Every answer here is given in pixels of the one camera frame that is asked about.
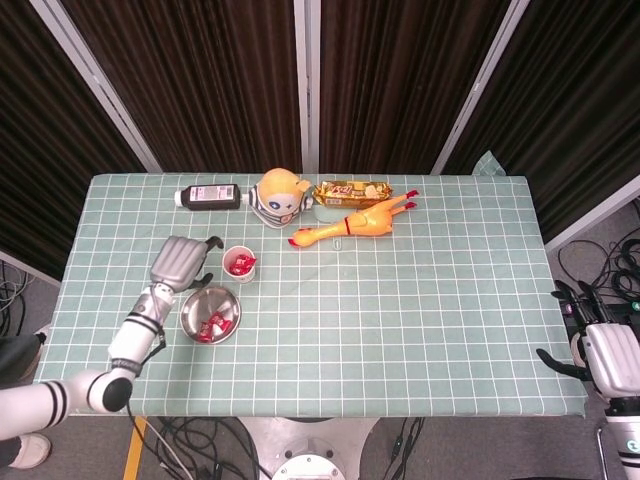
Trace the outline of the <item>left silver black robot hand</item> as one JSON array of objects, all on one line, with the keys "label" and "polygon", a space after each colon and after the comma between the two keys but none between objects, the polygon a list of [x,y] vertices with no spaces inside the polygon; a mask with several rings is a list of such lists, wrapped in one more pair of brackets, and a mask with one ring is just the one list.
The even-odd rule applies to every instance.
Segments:
[{"label": "left silver black robot hand", "polygon": [[200,279],[196,276],[213,248],[224,248],[221,238],[212,236],[206,241],[200,241],[182,236],[170,236],[151,266],[151,282],[164,284],[175,293],[208,286],[213,278],[211,273],[205,274]]}]

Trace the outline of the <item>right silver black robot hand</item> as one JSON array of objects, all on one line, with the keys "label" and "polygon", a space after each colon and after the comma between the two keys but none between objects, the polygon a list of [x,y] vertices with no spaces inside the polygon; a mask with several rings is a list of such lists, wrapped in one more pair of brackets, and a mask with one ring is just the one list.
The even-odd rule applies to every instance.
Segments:
[{"label": "right silver black robot hand", "polygon": [[639,396],[639,340],[631,326],[616,321],[600,294],[589,284],[578,283],[581,293],[561,280],[552,295],[566,301],[578,327],[584,364],[570,365],[547,351],[536,351],[542,362],[558,374],[590,381],[608,399]]}]

